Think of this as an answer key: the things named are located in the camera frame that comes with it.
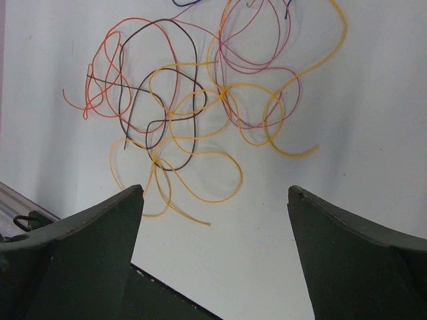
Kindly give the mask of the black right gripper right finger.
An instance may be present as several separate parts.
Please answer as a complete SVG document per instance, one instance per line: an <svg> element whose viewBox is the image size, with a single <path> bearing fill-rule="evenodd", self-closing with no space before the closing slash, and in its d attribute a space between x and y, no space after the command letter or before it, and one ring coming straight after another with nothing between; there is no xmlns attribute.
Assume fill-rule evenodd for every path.
<svg viewBox="0 0 427 320"><path fill-rule="evenodd" d="M288 215L316 319L425 319L426 240L294 185Z"/></svg>

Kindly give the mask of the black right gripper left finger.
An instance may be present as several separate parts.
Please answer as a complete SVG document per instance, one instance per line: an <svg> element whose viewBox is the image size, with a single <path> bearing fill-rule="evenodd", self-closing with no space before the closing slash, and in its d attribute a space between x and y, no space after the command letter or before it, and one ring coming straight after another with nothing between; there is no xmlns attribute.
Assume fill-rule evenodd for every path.
<svg viewBox="0 0 427 320"><path fill-rule="evenodd" d="M2 319L117 319L143 209L133 185L1 242Z"/></svg>

